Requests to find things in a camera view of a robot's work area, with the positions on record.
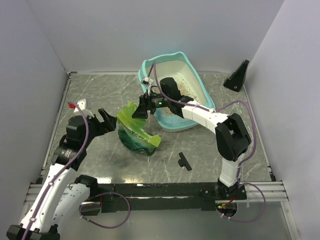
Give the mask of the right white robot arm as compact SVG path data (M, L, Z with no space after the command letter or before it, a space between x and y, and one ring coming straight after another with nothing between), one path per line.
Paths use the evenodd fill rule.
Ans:
M172 77L154 81L144 77L142 84L147 87L139 97L139 105L132 114L134 119L147 119L157 109L169 108L171 113L192 120L215 134L222 169L217 181L217 190L223 199L235 195L239 183L240 162L251 144L250 135L240 115L227 115L213 108L201 105L192 97L181 94Z

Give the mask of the black bag clip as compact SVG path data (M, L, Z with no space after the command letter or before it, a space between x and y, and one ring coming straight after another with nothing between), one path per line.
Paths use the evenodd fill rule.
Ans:
M180 152L178 155L179 155L179 160L178 160L179 166L181 168L186 168L187 171L191 171L192 167L189 164L188 160L186 159L185 155L182 152Z

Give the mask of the green cat litter bag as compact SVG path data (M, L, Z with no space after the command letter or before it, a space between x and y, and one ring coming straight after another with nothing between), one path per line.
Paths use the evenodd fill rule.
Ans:
M129 102L117 113L118 137L130 151L144 156L152 156L162 138L143 129L147 123L145 119L132 118L132 114L137 108L138 106L134 102Z

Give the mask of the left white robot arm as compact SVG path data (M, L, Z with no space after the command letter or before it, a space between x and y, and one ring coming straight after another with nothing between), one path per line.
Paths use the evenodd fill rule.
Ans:
M103 118L102 122L87 111L69 119L66 134L54 151L47 178L38 196L20 224L9 227L6 233L8 239L58 240L63 226L80 204L98 197L98 180L87 175L80 175L72 190L64 195L67 185L86 157L91 141L116 129L116 117L103 108L98 112Z

